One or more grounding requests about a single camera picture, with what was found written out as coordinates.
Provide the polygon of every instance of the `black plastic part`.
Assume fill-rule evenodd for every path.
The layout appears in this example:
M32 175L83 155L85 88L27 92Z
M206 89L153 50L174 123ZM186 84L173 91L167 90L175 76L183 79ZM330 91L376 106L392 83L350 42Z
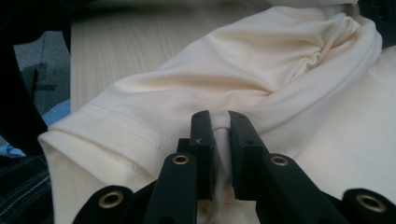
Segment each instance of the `black plastic part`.
M134 202L130 211L130 216L128 222L125 223L132 224L143 222L143 218L149 206L149 199L151 198L156 184L157 181L154 181L134 194Z
M359 0L361 15L375 23L382 35L382 47L396 45L396 2L394 0Z
M177 152L191 152L190 138L179 138L177 143Z
M0 135L27 156L42 155L37 137L47 131L47 125L24 86L13 46L1 40L0 74L0 83L4 83L0 88Z
M348 223L291 158L264 156L262 179L284 223Z
M396 224L396 207L384 196L368 189L344 193L342 211L351 223Z
M274 205L274 201L269 195L263 195L256 202L256 214L261 224L282 224L282 215Z
M107 197L107 201L103 203L111 204L112 197L122 195L121 202L116 206L104 208L100 206L101 199ZM74 220L74 224L108 224L108 223L127 223L133 213L131 212L133 206L134 194L130 189L120 186L108 186L98 190L81 208Z
M212 200L215 147L209 111L194 114L191 117L190 153L198 160L199 200Z
M195 157L190 153L175 153L168 156L152 192L143 223L195 223L196 186Z
M263 156L269 152L245 115L233 111L229 113L235 198L256 201L261 191L259 169Z

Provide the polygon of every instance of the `clamp jaw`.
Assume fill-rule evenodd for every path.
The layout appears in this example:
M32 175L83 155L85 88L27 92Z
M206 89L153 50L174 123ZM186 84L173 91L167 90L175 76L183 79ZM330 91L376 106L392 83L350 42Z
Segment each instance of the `clamp jaw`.
M396 223L396 206L367 189L350 189L343 200L320 191L291 158L270 153L249 119L230 111L233 190L241 201L256 201L260 223ZM213 137L208 111L191 118L191 138L179 139L158 180L138 192L109 186L94 193L75 224L196 223L197 200L211 200Z

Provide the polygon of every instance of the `plaid fabric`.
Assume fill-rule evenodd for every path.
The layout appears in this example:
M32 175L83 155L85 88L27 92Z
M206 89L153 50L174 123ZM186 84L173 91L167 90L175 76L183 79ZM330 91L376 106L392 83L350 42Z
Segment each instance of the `plaid fabric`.
M50 174L44 156L0 157L0 223L53 223Z

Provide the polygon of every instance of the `wooden surface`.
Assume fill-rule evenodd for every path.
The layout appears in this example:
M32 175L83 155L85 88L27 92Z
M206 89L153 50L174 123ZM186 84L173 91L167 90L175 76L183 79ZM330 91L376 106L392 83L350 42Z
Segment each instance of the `wooden surface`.
M261 0L90 4L72 26L72 111L120 78L152 71L194 40L266 8Z

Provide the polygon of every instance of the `metal grommet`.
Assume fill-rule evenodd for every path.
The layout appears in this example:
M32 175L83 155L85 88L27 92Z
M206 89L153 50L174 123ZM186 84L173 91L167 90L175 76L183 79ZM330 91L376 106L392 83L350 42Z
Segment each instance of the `metal grommet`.
M383 213L387 211L387 207L379 201L377 198L367 195L367 194L358 194L356 195L356 200L363 207L372 210L377 213Z
M275 165L286 166L289 164L288 160L280 156L271 157L271 162Z
M111 191L99 199L99 206L103 208L112 208L119 205L122 200L123 193L121 191Z
M184 164L188 163L189 161L190 161L190 158L188 158L187 156L183 156L183 155L175 156L172 159L172 162L177 165L184 165Z

